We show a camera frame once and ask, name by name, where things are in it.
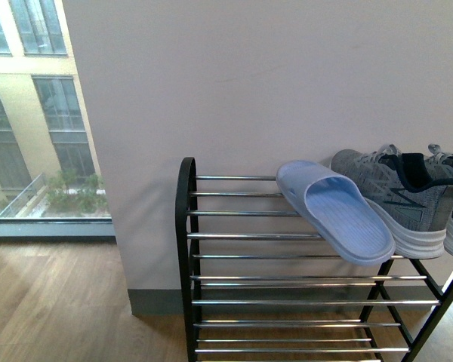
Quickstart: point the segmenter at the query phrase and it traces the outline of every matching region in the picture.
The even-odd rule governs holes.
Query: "beige building facade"
[[[40,175],[100,174],[60,0],[0,0],[0,201]]]

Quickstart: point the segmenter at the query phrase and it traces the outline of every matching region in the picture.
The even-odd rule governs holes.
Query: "gray baseboard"
[[[370,288],[314,288],[302,290],[242,289],[242,290],[205,290],[206,299],[304,299],[304,300],[365,300]],[[433,300],[431,292],[424,286],[387,287],[391,299]],[[183,314],[181,290],[128,290],[131,310],[134,315]],[[358,307],[279,307],[279,306],[217,306],[203,308],[205,313],[239,312],[308,312],[308,311],[343,311]],[[429,310],[429,306],[410,305],[398,308]]]

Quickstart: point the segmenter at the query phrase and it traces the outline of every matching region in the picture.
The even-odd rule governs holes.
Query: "wooden floor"
[[[0,361],[186,362],[183,320],[131,315],[115,244],[0,243]],[[416,359],[431,361],[453,361],[453,305]]]

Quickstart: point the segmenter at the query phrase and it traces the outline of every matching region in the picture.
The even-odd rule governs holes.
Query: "slide sandal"
[[[393,236],[356,184],[311,161],[292,161],[277,171],[287,201],[348,262],[376,265],[396,248]]]

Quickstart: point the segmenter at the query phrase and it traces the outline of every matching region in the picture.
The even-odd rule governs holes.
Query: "wall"
[[[345,148],[453,151],[453,2],[64,8],[131,290],[179,287],[174,192],[185,156],[203,174],[273,175]],[[453,258],[434,263],[443,282]]]

